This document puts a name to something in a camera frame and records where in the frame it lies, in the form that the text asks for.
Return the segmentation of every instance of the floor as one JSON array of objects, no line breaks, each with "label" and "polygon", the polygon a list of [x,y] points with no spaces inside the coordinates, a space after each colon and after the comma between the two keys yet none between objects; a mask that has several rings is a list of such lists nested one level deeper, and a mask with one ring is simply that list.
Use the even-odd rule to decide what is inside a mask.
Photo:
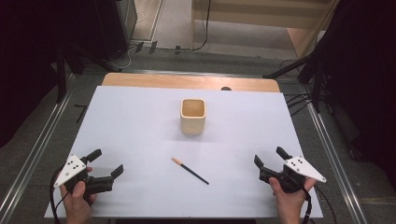
[{"label": "floor", "polygon": [[[138,17],[161,17],[158,22],[139,22],[133,35],[133,41],[145,41],[147,46],[158,41],[157,47],[182,49],[191,47],[191,1],[184,0],[135,1]],[[205,41],[206,21],[195,21],[194,48],[199,48]],[[147,30],[153,32],[151,38],[143,37]],[[268,59],[297,59],[288,32],[284,27],[270,27],[249,24],[210,21],[206,45],[200,52],[263,57]]]}]

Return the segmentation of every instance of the ceramic cup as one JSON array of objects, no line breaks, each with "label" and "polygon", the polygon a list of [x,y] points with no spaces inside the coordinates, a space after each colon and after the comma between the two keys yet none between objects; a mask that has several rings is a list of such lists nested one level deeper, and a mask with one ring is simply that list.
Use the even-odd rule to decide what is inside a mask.
[{"label": "ceramic cup", "polygon": [[180,128],[184,134],[196,135],[204,131],[206,119],[205,101],[184,99],[180,107]]}]

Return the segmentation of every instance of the tripod leg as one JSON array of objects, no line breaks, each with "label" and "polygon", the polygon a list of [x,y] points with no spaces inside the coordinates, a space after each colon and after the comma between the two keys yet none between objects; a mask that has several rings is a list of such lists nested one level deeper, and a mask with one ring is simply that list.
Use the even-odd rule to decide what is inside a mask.
[{"label": "tripod leg", "polygon": [[107,71],[109,72],[119,72],[120,70],[115,69],[114,67],[110,66],[109,64],[103,62],[101,59],[98,59],[96,56],[92,55],[91,53],[89,53],[88,51],[86,51],[85,49],[82,49],[81,47],[74,45],[74,44],[70,44],[70,46],[77,51],[78,53],[88,57],[89,59],[91,59],[94,63],[100,65],[101,67],[105,68]]},{"label": "tripod leg", "polygon": [[323,79],[323,63],[318,64],[318,71],[315,73],[315,82],[314,82],[314,92],[312,93],[312,106],[315,108],[317,113],[319,111],[319,96],[320,96],[320,84]]},{"label": "tripod leg", "polygon": [[312,76],[317,72],[318,62],[309,60],[306,62],[300,75],[297,77],[300,83],[306,84],[311,80]]},{"label": "tripod leg", "polygon": [[277,78],[282,75],[285,75],[289,71],[296,69],[296,68],[300,67],[301,65],[305,64],[306,61],[308,61],[310,59],[310,57],[311,57],[310,55],[307,55],[307,56],[303,57],[302,59],[300,59],[299,61],[292,63],[292,64],[274,72],[273,74],[263,75],[262,78]]},{"label": "tripod leg", "polygon": [[82,74],[85,68],[82,60],[73,50],[71,50],[69,46],[67,47],[68,48],[64,48],[64,59],[66,60],[73,73]]}]

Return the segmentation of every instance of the hand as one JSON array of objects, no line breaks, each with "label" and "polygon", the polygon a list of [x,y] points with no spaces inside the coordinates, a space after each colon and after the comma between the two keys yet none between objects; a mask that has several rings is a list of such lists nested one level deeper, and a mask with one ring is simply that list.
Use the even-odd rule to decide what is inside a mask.
[{"label": "hand", "polygon": [[[317,180],[307,178],[304,187],[311,190]],[[300,223],[301,207],[305,201],[305,193],[299,190],[294,193],[285,193],[276,178],[270,178],[270,185],[276,196],[276,210],[282,224]]]},{"label": "hand", "polygon": [[90,204],[96,200],[96,194],[90,195],[88,204],[83,196],[85,192],[85,183],[79,181],[74,189],[73,194],[68,193],[64,185],[61,186],[62,197],[64,198],[64,208],[66,210],[66,223],[67,224],[88,224],[91,221],[92,210]]}]

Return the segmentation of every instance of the white paper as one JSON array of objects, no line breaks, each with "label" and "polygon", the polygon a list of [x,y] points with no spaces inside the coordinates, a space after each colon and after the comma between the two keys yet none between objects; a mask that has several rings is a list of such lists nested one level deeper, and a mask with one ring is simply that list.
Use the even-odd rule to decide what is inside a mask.
[{"label": "white paper", "polygon": [[[201,135],[180,131],[186,98],[205,100]],[[71,153],[86,156],[101,148],[103,155],[88,164],[95,177],[123,164],[113,190],[98,195],[94,217],[256,218],[277,217],[273,191],[259,180],[253,162],[257,154],[265,167],[280,172],[276,147],[303,155],[282,93],[100,86]],[[311,196],[311,217],[322,217],[313,190]],[[65,216],[61,206],[58,216]],[[46,217],[52,217],[50,207]]]}]

